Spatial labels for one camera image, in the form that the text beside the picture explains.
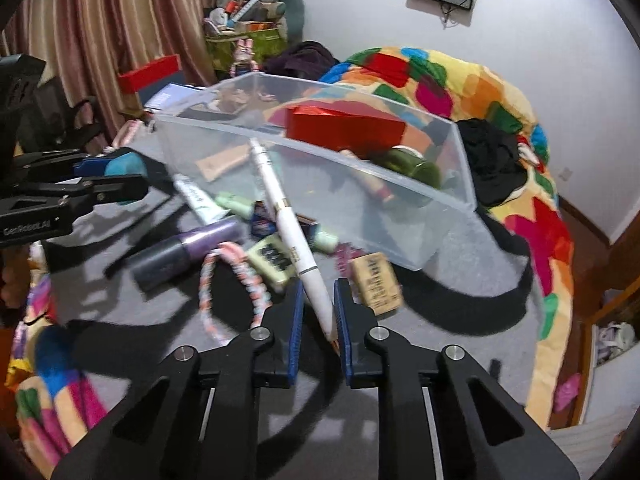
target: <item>pink shoe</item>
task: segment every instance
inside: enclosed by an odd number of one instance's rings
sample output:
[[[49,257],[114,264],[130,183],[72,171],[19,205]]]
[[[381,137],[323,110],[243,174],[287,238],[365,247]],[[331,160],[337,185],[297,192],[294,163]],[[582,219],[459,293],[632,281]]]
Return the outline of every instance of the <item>pink shoe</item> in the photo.
[[[569,403],[578,396],[578,392],[580,391],[580,377],[581,375],[579,373],[575,373],[556,388],[556,394],[554,395],[555,413],[564,410]]]

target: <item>pen gold band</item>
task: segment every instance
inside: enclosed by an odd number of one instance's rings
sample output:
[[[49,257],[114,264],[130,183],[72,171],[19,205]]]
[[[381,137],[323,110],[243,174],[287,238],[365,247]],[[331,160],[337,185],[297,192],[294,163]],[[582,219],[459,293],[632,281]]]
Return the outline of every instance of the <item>pen gold band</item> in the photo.
[[[278,214],[279,211],[283,210],[286,207],[291,207],[289,200],[287,200],[286,198],[281,198],[273,205],[273,210],[276,214]]]
[[[318,268],[318,266],[313,266],[313,267],[309,267],[308,269],[302,270],[301,272],[298,273],[299,276],[302,276],[303,274],[306,274],[307,272],[310,272],[312,270],[316,270]]]

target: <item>clear plastic box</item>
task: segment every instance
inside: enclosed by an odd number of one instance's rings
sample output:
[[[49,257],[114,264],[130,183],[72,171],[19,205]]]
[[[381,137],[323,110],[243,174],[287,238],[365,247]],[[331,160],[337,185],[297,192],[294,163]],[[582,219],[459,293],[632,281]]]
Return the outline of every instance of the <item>clear plastic box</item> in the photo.
[[[404,121],[402,143],[437,165],[440,189],[287,139],[284,110],[300,104]],[[381,251],[411,270],[421,269],[455,222],[476,208],[455,123],[348,86],[255,72],[190,96],[156,119],[170,169],[190,176],[212,195],[226,191],[261,198],[248,159],[249,139],[255,137],[271,153],[297,213],[317,220],[341,242]]]

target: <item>cylindrical bottle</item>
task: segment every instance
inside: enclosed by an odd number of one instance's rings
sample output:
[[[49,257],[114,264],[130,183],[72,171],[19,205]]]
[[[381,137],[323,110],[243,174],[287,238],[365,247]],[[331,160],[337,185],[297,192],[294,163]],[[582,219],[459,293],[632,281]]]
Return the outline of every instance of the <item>cylindrical bottle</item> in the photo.
[[[229,209],[234,215],[250,220],[254,214],[254,203],[243,196],[222,191],[216,195],[216,204]]]
[[[314,237],[314,247],[324,254],[334,254],[340,240],[327,231],[318,231]]]
[[[244,238],[244,224],[230,216],[213,224],[172,236],[127,258],[127,267],[139,288],[149,292],[202,260],[221,242]]]
[[[371,157],[374,164],[403,174],[423,184],[440,189],[440,170],[427,162],[415,150],[406,146],[394,146],[382,155]]]

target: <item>white pen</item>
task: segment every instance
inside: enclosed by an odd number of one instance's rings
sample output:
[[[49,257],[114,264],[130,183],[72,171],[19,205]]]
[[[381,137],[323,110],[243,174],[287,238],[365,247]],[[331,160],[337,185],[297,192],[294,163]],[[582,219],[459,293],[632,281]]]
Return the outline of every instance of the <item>white pen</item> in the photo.
[[[278,228],[280,239],[289,249],[289,256],[296,269],[296,274],[302,281],[306,296],[316,313],[320,327],[327,341],[337,340],[334,317],[334,305],[324,286],[324,280],[316,265],[314,256],[305,235],[300,228],[298,219],[289,201],[284,195],[280,181],[273,171],[271,159],[267,151],[256,139],[251,139],[251,160],[260,174],[265,190],[265,204],[269,214],[273,216]]]

